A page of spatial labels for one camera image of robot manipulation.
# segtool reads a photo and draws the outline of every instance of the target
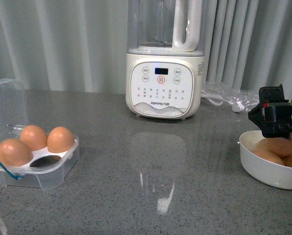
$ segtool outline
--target gray curtain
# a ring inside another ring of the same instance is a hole
[[[125,93],[127,0],[0,0],[0,79]],[[292,0],[209,0],[205,75],[292,100]]]

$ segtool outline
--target clear plastic lid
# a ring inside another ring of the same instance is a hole
[[[15,79],[0,79],[0,142],[16,138],[27,126],[24,86]]]

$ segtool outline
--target plastic egg container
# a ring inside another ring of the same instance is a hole
[[[21,131],[28,125],[24,87],[15,79],[0,80],[0,142],[6,139],[18,139]],[[51,153],[48,148],[32,151],[33,159],[22,166],[6,166],[14,179],[0,166],[0,184],[42,188],[43,190],[59,186],[75,162],[79,160],[79,139],[74,135],[75,143],[68,150]]]

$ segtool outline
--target blue string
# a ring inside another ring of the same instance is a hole
[[[5,170],[5,172],[8,173],[9,176],[11,176],[12,178],[18,180],[19,178],[23,178],[23,176],[21,175],[14,175],[12,174],[1,162],[0,162],[0,166]]]

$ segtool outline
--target white bowl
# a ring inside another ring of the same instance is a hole
[[[292,189],[292,168],[269,162],[251,151],[263,139],[261,131],[248,131],[240,136],[241,163],[255,179],[282,189]]]

